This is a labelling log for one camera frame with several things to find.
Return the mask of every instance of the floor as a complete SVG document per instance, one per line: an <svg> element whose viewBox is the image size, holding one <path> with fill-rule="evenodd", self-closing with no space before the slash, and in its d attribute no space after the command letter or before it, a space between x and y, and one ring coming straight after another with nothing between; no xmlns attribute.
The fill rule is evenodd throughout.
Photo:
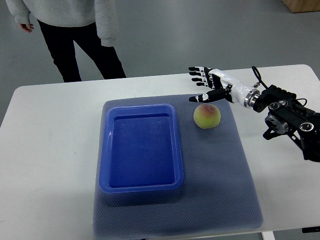
<svg viewBox="0 0 320 240"><path fill-rule="evenodd" d="M116 8L116 51L127 77L187 73L191 66L230 70L305 64L320 78L320 12L293 14L281 0L118 0ZM33 16L34 31L25 33L0 1L0 18L1 124L16 88L63 80ZM83 81L103 79L93 61L75 48ZM276 240L320 239L320 233L301 229L274 235ZM260 234L214 238L261 239Z"/></svg>

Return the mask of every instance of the robotic hand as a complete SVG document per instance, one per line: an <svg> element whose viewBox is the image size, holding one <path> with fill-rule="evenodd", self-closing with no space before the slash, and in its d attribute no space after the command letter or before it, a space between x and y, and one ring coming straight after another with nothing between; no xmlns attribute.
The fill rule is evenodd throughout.
<svg viewBox="0 0 320 240"><path fill-rule="evenodd" d="M231 103L240 103L244 107L250 106L251 100L254 96L259 95L260 92L253 87L245 86L241 82L219 70L203 66L189 67L191 76L198 76L192 78L192 81L197 82L197 86L206 86L213 90L199 96L189 98L190 102L210 103L220 99L226 99Z"/></svg>
<svg viewBox="0 0 320 240"><path fill-rule="evenodd" d="M202 95L192 96L190 102L210 103L226 99L231 103L240 103L243 107L253 108L260 113L268 107L268 116L264 119L268 130L263 134L266 140L287 135L301 150L305 160L320 162L320 113L305 107L305 98L296 99L297 95L279 87L267 87L262 81L258 69L252 70L258 79L253 86L245 86L238 79L219 69L208 67L189 67L197 86L206 86L213 90ZM265 88L256 89L260 84Z"/></svg>

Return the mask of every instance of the blue-gray textured mat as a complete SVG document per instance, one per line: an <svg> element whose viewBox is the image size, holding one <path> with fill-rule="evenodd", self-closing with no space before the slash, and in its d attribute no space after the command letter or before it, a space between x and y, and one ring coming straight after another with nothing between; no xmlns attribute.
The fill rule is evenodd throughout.
<svg viewBox="0 0 320 240"><path fill-rule="evenodd" d="M252 175L236 123L226 100L214 102L220 124L200 129L193 121L199 103L191 95L112 100L102 109L93 232L97 240L142 239L201 232L258 228L263 222ZM99 188L99 167L106 112L118 106L171 104L175 107L184 181L169 197L165 194L119 194ZM123 204L132 198L139 204Z"/></svg>

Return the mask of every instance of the white robotic forearm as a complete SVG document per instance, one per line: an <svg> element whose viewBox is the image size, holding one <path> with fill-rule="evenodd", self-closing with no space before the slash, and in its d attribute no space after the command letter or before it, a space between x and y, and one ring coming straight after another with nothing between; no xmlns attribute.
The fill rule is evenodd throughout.
<svg viewBox="0 0 320 240"><path fill-rule="evenodd" d="M216 75L220 77L220 81L223 87L227 87L231 85L231 92L229 93L232 98L233 103L240 103L243 107L250 107L249 102L250 99L254 95L259 95L260 92L251 86L243 85L238 79L230 76L229 74L219 70L219 69L212 69L209 71L209 75Z"/></svg>

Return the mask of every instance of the blue plastic tray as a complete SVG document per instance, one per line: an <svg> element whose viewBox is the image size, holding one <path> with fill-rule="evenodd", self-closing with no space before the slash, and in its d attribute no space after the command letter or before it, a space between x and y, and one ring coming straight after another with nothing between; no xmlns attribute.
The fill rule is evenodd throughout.
<svg viewBox="0 0 320 240"><path fill-rule="evenodd" d="M184 179L170 104L120 106L105 117L99 187L106 193L173 190Z"/></svg>

